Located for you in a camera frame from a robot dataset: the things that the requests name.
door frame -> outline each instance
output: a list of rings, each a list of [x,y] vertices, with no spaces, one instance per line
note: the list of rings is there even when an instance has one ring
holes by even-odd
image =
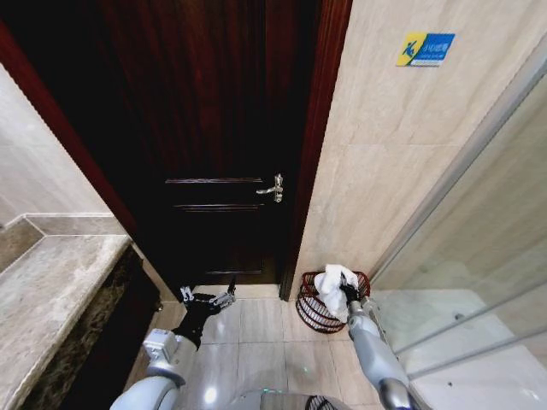
[[[338,77],[338,66],[344,48],[352,1],[320,1],[314,67],[310,79],[296,196],[289,221],[285,267],[281,273],[279,287],[279,297],[284,300],[290,297],[292,281],[296,273],[300,244],[321,156],[332,94]],[[137,245],[142,246],[141,249],[146,255],[146,243],[141,238],[141,232],[132,213],[93,160],[82,138],[57,105],[9,29],[1,21],[0,61],[127,233]]]

sign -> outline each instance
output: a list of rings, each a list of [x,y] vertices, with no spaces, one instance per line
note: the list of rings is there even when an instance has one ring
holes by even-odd
[[[446,57],[455,34],[410,32],[404,39],[397,65],[437,67]]]

white towel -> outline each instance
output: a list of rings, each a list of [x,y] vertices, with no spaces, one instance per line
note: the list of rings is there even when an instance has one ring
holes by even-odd
[[[348,321],[348,307],[345,293],[340,289],[340,273],[345,276],[348,284],[359,289],[359,279],[350,269],[342,265],[326,265],[325,273],[314,278],[314,285],[319,292],[319,299],[325,303],[326,309],[336,319],[343,323]]]

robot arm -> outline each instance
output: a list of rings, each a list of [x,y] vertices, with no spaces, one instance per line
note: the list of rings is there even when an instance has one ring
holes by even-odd
[[[425,410],[425,403],[410,392],[409,378],[380,333],[375,303],[365,296],[362,303],[355,288],[342,276],[340,285],[348,300],[350,337],[361,369],[378,391],[386,410]]]
[[[186,315],[172,331],[153,329],[143,342],[150,363],[147,378],[135,383],[110,410],[172,410],[179,404],[179,388],[186,384],[201,344],[205,322],[235,302],[234,280],[218,296],[182,288]]]

glass shower door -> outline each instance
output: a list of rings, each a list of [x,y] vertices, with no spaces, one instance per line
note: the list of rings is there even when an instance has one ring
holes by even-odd
[[[451,398],[439,408],[547,408],[547,78],[378,273],[373,297],[418,390]]]

